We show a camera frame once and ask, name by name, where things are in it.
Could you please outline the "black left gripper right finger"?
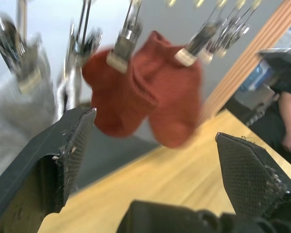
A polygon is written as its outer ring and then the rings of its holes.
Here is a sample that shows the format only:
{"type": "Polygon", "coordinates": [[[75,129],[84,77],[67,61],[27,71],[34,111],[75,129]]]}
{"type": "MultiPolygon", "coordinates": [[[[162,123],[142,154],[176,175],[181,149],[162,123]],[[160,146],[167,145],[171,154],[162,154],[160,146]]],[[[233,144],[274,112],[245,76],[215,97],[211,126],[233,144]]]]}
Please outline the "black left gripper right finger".
{"type": "Polygon", "coordinates": [[[291,179],[262,147],[226,133],[217,143],[225,191],[236,214],[291,219],[291,179]]]}

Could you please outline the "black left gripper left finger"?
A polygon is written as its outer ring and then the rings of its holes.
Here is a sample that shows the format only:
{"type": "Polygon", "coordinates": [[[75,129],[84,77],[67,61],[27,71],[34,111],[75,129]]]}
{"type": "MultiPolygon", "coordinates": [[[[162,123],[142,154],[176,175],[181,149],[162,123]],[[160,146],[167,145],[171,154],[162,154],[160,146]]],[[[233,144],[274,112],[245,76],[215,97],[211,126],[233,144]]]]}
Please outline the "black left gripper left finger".
{"type": "Polygon", "coordinates": [[[75,108],[35,136],[0,175],[0,233],[36,233],[74,186],[97,111],[75,108]]]}

